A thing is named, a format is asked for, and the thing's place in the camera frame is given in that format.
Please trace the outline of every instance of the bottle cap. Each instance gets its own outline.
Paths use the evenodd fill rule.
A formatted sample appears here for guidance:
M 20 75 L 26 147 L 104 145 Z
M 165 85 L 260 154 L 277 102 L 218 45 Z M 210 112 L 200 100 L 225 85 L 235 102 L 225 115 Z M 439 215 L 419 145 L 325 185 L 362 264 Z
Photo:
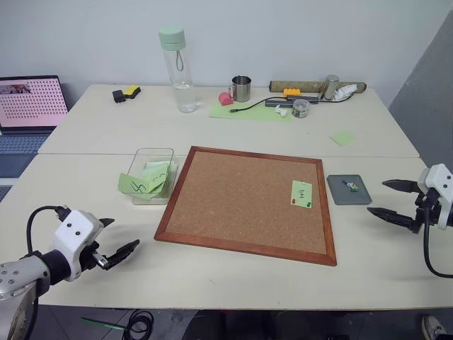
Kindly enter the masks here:
M 179 26 L 160 27 L 159 40 L 165 51 L 179 51 L 185 47 L 184 30 Z

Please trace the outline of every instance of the green mat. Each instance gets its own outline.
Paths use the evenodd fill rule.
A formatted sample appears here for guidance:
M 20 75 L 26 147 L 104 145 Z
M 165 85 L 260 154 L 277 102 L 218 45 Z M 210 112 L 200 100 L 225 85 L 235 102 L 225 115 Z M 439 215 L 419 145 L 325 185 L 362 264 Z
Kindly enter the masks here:
M 214 103 L 211 107 L 211 118 L 226 118 L 239 120 L 269 120 L 274 122 L 289 123 L 291 120 L 291 108 L 288 108 L 286 117 L 280 117 L 280 114 L 275 112 L 275 108 L 264 106 L 264 103 L 258 104 L 254 108 L 245 111 L 230 113 L 232 108 L 246 108 L 250 103 L 235 103 L 232 105 L 222 106 L 220 103 Z

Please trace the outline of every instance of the laptop keyboard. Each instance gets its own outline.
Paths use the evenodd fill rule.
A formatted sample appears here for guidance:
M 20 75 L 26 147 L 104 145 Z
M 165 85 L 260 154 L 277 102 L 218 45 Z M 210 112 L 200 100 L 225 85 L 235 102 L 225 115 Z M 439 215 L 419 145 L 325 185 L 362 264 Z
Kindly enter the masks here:
M 36 154 L 47 136 L 0 136 L 0 154 Z
M 0 186 L 0 202 L 3 200 L 12 186 Z

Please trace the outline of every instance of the metal mug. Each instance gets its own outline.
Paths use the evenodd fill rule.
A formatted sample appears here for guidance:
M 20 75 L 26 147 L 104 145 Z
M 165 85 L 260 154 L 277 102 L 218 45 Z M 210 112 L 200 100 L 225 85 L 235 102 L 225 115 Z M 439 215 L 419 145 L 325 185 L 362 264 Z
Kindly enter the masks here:
M 228 94 L 234 101 L 245 103 L 250 99 L 250 85 L 252 79 L 247 76 L 235 76 L 232 85 L 228 88 Z

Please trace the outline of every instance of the cork board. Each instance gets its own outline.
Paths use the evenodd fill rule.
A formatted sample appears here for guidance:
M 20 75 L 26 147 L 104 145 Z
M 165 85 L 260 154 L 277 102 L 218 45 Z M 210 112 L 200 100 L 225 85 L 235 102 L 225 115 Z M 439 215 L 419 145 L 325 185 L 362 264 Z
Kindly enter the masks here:
M 312 184 L 312 208 L 290 204 Z M 158 241 L 336 266 L 322 161 L 191 147 Z

